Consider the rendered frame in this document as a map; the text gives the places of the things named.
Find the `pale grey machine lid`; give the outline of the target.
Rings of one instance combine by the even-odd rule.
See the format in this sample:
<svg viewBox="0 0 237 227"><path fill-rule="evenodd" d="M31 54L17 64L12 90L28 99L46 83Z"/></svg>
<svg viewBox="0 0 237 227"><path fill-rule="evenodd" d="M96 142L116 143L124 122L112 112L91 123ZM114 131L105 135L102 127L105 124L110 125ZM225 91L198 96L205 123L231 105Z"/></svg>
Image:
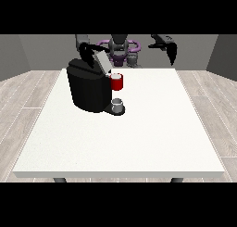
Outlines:
<svg viewBox="0 0 237 227"><path fill-rule="evenodd" d="M112 65L107 57L107 54L105 51L101 51L95 55L95 58L99 62L99 65L102 68L102 71L104 74L108 74L108 72L112 69Z"/></svg>

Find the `black coffee machine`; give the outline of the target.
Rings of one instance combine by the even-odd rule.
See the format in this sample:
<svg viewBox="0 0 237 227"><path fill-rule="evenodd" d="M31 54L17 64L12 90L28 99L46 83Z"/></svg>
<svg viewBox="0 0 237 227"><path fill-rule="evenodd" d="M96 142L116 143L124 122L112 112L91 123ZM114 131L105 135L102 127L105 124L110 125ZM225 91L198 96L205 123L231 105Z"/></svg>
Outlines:
<svg viewBox="0 0 237 227"><path fill-rule="evenodd" d="M107 112L114 116L125 113L125 107L119 113L112 111L111 71L104 74L101 66L94 61L91 68L82 59L74 58L67 67L69 88L76 107L93 113Z"/></svg>

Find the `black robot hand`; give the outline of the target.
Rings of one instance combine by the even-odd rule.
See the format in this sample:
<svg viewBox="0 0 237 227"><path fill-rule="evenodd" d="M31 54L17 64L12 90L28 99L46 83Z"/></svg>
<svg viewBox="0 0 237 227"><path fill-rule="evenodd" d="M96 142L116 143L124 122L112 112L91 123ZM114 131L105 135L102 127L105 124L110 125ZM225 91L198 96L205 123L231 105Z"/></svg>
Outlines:
<svg viewBox="0 0 237 227"><path fill-rule="evenodd" d="M175 43L150 44L149 48L159 48L162 51L166 51L170 65L174 64L176 56L178 54L178 46Z"/></svg>
<svg viewBox="0 0 237 227"><path fill-rule="evenodd" d="M94 66L94 50L99 50L99 47L94 44L81 43L79 47L81 59L91 68Z"/></svg>

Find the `small grey cup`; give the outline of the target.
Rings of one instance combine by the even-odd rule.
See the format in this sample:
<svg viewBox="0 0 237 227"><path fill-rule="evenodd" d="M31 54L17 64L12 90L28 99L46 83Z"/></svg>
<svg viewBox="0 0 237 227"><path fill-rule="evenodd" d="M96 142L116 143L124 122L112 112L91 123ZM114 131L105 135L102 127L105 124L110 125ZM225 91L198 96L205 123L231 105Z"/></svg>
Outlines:
<svg viewBox="0 0 237 227"><path fill-rule="evenodd" d="M123 102L120 98L114 98L111 101L111 105L112 105L112 111L115 113L119 113L123 109Z"/></svg>

